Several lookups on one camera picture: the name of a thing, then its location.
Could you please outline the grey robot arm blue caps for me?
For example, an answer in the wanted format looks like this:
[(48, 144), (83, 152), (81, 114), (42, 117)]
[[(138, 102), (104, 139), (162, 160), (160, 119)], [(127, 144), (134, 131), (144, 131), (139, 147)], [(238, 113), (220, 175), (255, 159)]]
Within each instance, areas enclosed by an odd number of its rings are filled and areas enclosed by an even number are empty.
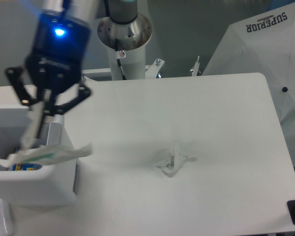
[(34, 116), (24, 135), (40, 136), (43, 123), (63, 115), (91, 96), (82, 81), (82, 62), (94, 18), (126, 25), (138, 16), (135, 0), (46, 0), (31, 51), (23, 66), (5, 74), (22, 105)]

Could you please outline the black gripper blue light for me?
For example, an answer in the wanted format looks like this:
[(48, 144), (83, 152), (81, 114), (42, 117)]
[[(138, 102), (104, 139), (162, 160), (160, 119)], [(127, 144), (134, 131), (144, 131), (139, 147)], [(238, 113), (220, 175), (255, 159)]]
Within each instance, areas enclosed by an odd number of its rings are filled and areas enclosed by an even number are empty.
[[(40, 138), (45, 116), (64, 115), (91, 96), (81, 78), (82, 61), (90, 36), (86, 22), (44, 10), (39, 17), (32, 50), (25, 60), (26, 69), (36, 87), (35, 97), (25, 88), (22, 66), (8, 67), (5, 75), (20, 103), (33, 112), (28, 136)], [(78, 83), (76, 95), (57, 104), (58, 95)], [(51, 95), (45, 100), (45, 89)]]

